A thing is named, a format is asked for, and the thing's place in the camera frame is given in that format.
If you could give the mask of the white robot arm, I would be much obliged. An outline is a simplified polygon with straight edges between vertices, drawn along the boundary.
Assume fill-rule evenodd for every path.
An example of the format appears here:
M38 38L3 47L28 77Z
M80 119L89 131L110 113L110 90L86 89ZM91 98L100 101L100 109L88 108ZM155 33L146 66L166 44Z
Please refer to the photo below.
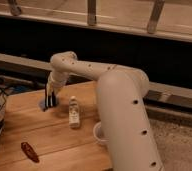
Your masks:
M97 82L97 108L114 171L165 171L143 102L149 90L144 71L80 61L72 51L53 55L50 65L45 88L48 108L57 104L56 96L70 74Z

